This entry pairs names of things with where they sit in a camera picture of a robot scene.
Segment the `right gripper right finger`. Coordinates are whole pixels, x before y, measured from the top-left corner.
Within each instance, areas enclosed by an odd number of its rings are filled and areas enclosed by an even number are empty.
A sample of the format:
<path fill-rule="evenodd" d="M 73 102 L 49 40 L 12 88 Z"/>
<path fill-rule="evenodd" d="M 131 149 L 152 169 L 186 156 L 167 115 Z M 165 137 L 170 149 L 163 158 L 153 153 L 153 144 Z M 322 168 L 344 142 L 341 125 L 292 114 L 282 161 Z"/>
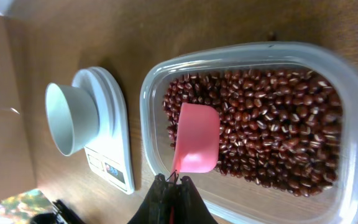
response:
<path fill-rule="evenodd" d="M 183 176 L 177 187 L 174 224 L 217 224 L 188 176 Z"/>

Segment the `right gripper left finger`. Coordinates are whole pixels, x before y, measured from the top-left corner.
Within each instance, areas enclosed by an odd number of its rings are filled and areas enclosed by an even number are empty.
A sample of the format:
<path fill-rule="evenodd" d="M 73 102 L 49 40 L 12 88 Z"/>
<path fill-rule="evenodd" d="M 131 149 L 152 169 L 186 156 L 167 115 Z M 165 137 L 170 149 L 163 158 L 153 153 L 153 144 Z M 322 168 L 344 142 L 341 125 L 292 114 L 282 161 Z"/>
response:
<path fill-rule="evenodd" d="M 128 224 L 169 224 L 170 187 L 163 174 L 155 176 L 138 211 Z"/>

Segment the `pink measuring scoop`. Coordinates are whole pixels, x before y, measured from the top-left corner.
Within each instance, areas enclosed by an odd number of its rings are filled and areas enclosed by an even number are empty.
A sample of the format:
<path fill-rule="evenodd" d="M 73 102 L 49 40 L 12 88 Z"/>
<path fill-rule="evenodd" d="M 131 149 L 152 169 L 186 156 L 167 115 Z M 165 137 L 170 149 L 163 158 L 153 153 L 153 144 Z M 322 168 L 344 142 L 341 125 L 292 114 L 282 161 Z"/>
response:
<path fill-rule="evenodd" d="M 218 161 L 219 129 L 219 114 L 213 107 L 183 103 L 171 173 L 212 171 Z"/>

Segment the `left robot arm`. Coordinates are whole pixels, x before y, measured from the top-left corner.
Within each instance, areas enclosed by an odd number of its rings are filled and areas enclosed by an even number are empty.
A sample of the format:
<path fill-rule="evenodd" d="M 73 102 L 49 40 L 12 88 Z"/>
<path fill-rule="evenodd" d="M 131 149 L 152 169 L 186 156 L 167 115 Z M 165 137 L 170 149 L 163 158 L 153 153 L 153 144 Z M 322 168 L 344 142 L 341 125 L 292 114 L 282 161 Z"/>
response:
<path fill-rule="evenodd" d="M 52 202 L 53 211 L 32 217 L 29 224 L 85 224 L 85 222 L 61 200 Z"/>

